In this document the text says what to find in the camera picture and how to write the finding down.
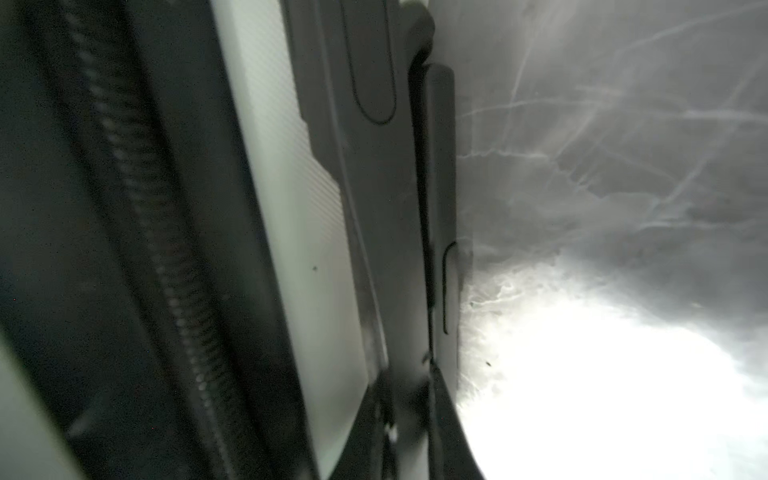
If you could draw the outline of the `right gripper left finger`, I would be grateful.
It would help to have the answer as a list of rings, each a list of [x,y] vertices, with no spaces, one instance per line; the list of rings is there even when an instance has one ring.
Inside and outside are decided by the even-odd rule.
[[[396,478],[391,406],[381,383],[368,387],[331,480]]]

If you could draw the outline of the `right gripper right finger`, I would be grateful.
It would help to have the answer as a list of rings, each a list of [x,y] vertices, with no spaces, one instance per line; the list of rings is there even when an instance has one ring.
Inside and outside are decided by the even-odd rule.
[[[441,370],[430,363],[429,478],[483,480]]]

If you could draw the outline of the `white hard-shell suitcase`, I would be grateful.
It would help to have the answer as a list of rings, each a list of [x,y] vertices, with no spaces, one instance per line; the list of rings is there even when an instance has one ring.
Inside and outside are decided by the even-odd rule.
[[[424,1],[1,5],[1,475],[396,478],[455,404],[454,77]]]

